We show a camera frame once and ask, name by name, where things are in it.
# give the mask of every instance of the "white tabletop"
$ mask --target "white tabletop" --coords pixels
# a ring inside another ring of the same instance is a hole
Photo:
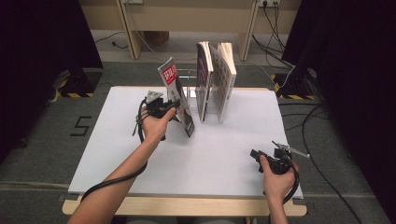
[[[103,181],[140,144],[132,136],[135,115],[148,90],[162,87],[113,87],[92,131],[69,192],[85,192]],[[171,121],[166,140],[130,189],[133,195],[262,197],[262,174],[250,150],[273,154],[271,141],[287,144],[273,91],[234,89],[224,123],[208,114],[200,122],[193,108],[195,131],[189,138]],[[301,188],[294,194],[303,198]]]

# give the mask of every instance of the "gray carpet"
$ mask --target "gray carpet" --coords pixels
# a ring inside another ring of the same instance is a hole
[[[0,223],[65,223],[60,200],[67,192],[92,129],[111,86],[162,86],[159,63],[104,63],[105,70],[92,98],[59,98],[42,112],[35,127],[26,137],[27,147],[15,148],[0,165]],[[195,69],[194,64],[177,64],[178,69]],[[269,74],[287,73],[285,69],[266,67]],[[268,88],[272,81],[256,65],[237,65],[235,87]],[[194,85],[194,80],[184,80]],[[279,99],[281,104],[317,104],[320,101]],[[302,126],[314,105],[280,105],[289,143],[306,152]],[[347,149],[337,134],[331,115],[323,106],[304,126],[304,137],[320,171],[339,190],[363,223],[389,223],[358,166],[348,157]],[[336,195],[313,162],[294,155],[300,165],[301,184],[308,214],[291,217],[290,223],[357,223],[343,201]],[[9,182],[63,184],[50,189],[47,185],[15,185]],[[260,217],[259,223],[267,223]]]

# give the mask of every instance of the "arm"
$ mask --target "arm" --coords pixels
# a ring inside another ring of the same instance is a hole
[[[139,170],[149,159],[165,135],[168,121],[175,114],[169,110],[161,119],[148,117],[143,121],[145,141],[105,180],[122,177]],[[119,209],[135,178],[92,192],[78,206],[68,223],[110,223]]]
[[[271,223],[284,224],[289,223],[283,209],[283,199],[288,194],[294,183],[294,172],[292,169],[283,175],[275,175],[269,166],[268,160],[260,156],[262,169],[264,170],[264,191],[267,196],[268,206],[270,208]]]

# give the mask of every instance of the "forearm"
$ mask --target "forearm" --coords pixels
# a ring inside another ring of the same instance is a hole
[[[282,200],[267,198],[272,224],[288,224]]]
[[[148,161],[157,146],[158,142],[145,140],[105,180],[135,173]],[[130,179],[92,192],[79,205],[69,223],[109,223],[133,183],[134,179]]]

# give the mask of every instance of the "book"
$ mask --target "book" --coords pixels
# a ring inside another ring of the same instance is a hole
[[[222,123],[228,103],[231,100],[233,84],[236,80],[236,69],[233,63],[233,45],[232,43],[219,43],[217,49],[210,45],[209,47],[214,71],[211,92],[219,122]]]
[[[209,42],[202,41],[197,46],[197,82],[195,95],[200,121],[205,121],[207,102],[213,74],[212,58],[210,56]]]
[[[182,123],[187,136],[191,137],[195,126],[173,58],[170,58],[166,63],[161,65],[158,71],[166,87],[168,100],[172,100],[172,102],[180,100],[180,106],[177,108],[176,117],[178,121]]]

